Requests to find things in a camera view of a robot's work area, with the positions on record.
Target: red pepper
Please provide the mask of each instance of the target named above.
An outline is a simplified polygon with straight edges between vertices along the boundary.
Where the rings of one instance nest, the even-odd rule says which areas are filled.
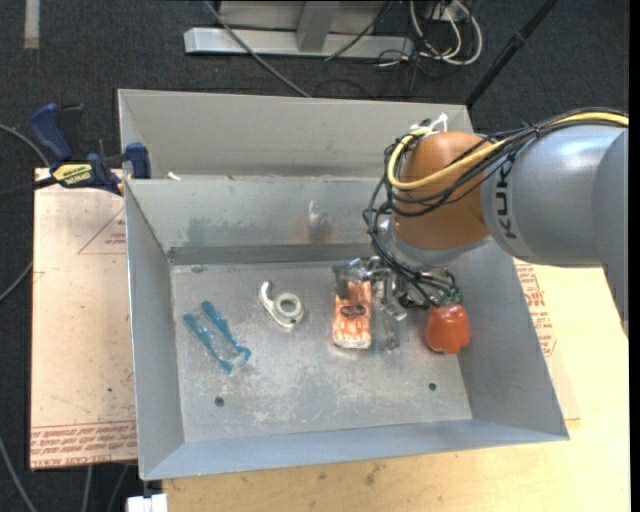
[[[457,354],[471,338],[467,310],[462,304],[433,306],[424,334],[423,342],[431,350]]]

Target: black carpet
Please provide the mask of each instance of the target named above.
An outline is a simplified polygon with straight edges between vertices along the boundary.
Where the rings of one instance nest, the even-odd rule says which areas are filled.
[[[381,72],[370,63],[267,58],[312,96],[464,103],[515,31],[543,0],[476,1],[485,36],[468,67],[441,63]],[[379,33],[407,30],[407,2],[395,2]],[[629,109],[629,0],[560,0],[473,106],[478,132],[505,130],[576,107]],[[24,0],[0,7],[0,123],[29,134],[29,116],[48,102],[82,102],[83,144],[119,150],[119,88],[294,95],[248,56],[186,56],[183,33],[213,24],[202,2],[42,0],[40,49],[25,50]],[[0,132],[0,193],[25,185],[39,162]],[[33,201],[0,202],[0,294],[31,260]],[[31,290],[27,278],[0,303],[0,435],[39,511],[79,510],[86,470],[30,472],[27,465]],[[122,466],[96,466],[90,511],[103,512]],[[122,496],[140,494],[132,469]],[[27,510],[0,461],[0,509]]]

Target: blue plastic object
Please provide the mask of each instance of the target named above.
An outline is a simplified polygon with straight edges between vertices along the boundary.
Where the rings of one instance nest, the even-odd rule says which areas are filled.
[[[118,188],[118,184],[121,183],[120,178],[102,165],[102,161],[98,154],[89,153],[87,161],[91,164],[96,175],[95,179],[89,186],[120,195],[120,189]]]
[[[182,317],[184,324],[225,373],[233,377],[245,367],[251,357],[251,351],[234,339],[226,319],[215,310],[213,304],[203,302],[201,306],[205,312],[205,318],[217,328],[223,339],[219,339],[217,333],[208,328],[201,315],[187,313]]]
[[[125,155],[133,167],[134,178],[151,178],[151,162],[149,161],[147,148],[139,142],[132,142],[126,147]]]
[[[200,307],[202,308],[202,311],[204,311],[204,314],[209,319],[209,321],[218,328],[218,330],[231,344],[231,346],[239,354],[243,354],[245,359],[248,360],[249,357],[251,357],[251,351],[247,347],[240,345],[240,343],[236,341],[236,339],[233,337],[233,334],[231,334],[229,323],[227,322],[227,319],[224,317],[224,315],[220,313],[209,301],[203,302]]]
[[[38,142],[53,151],[57,161],[63,162],[73,156],[73,150],[58,126],[57,113],[58,106],[48,103],[31,116],[29,126]]]

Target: metal stand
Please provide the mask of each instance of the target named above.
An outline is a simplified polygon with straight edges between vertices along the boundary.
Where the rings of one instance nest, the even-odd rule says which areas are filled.
[[[295,30],[234,29],[234,32],[257,54],[329,57],[356,37],[351,33],[330,32],[340,11],[340,3],[304,2]],[[370,10],[361,11],[363,15],[370,13]],[[224,28],[192,28],[185,32],[184,42],[188,54],[247,53]],[[406,37],[365,35],[340,56],[375,59],[387,52],[395,58],[392,50],[410,53],[412,48],[413,43]]]

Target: blue clamp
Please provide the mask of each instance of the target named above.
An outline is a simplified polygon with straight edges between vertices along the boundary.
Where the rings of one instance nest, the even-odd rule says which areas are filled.
[[[49,172],[60,185],[66,188],[92,187],[121,195],[122,182],[111,172],[106,165],[107,162],[129,161],[133,178],[151,177],[147,149],[139,142],[129,144],[123,154],[115,157],[103,160],[97,153],[89,153],[86,160],[76,161],[76,155],[65,132],[73,130],[83,111],[84,106],[80,105],[59,112],[55,103],[49,103],[29,120],[29,126],[38,142],[49,148],[56,157],[56,162]]]

